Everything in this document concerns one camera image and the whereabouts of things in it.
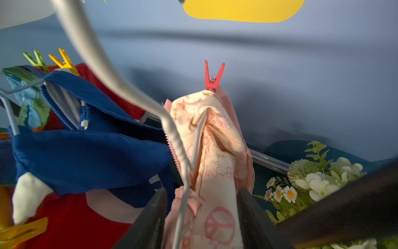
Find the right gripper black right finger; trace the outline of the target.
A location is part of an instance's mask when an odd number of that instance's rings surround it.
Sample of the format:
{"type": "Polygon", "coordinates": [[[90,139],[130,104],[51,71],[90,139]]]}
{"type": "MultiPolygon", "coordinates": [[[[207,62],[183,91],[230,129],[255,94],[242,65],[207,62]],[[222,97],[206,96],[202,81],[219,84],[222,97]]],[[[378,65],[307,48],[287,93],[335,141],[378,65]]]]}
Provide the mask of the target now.
{"type": "Polygon", "coordinates": [[[245,249],[292,249],[292,244],[271,222],[250,192],[241,187],[237,194],[240,231],[245,249]]]}

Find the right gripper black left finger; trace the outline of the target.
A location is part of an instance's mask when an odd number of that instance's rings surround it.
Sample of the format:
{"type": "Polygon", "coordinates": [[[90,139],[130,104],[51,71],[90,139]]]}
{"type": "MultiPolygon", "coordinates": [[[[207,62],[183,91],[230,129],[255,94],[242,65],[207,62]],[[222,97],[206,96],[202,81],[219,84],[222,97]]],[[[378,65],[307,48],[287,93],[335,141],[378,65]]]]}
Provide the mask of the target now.
{"type": "Polygon", "coordinates": [[[135,223],[113,248],[160,249],[166,215],[167,192],[165,188],[161,188],[145,206],[135,223]]]}

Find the pink kids jacket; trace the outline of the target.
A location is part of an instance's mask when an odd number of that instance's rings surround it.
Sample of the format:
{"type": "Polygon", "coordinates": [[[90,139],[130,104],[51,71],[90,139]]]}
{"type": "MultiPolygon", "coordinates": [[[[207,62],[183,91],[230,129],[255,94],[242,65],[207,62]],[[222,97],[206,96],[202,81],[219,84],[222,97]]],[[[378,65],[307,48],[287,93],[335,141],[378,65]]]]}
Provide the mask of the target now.
{"type": "Polygon", "coordinates": [[[229,96],[204,90],[164,107],[193,161],[180,248],[241,249],[236,196],[242,187],[253,191],[255,172],[229,96]]]}

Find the white wire hanger pink jacket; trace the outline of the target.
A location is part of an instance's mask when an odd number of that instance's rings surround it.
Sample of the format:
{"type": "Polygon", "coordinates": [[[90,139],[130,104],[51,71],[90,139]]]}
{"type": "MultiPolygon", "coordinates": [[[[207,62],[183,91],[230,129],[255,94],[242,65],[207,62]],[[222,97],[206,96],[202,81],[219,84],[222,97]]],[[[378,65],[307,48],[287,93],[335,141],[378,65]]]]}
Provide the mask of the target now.
{"type": "Polygon", "coordinates": [[[120,98],[160,118],[174,158],[180,164],[183,180],[183,194],[172,244],[174,249],[178,249],[182,245],[184,234],[184,219],[190,190],[189,172],[192,170],[192,164],[171,115],[161,104],[118,73],[92,28],[81,1],[52,1],[52,4],[68,39],[97,78],[120,98]]]}

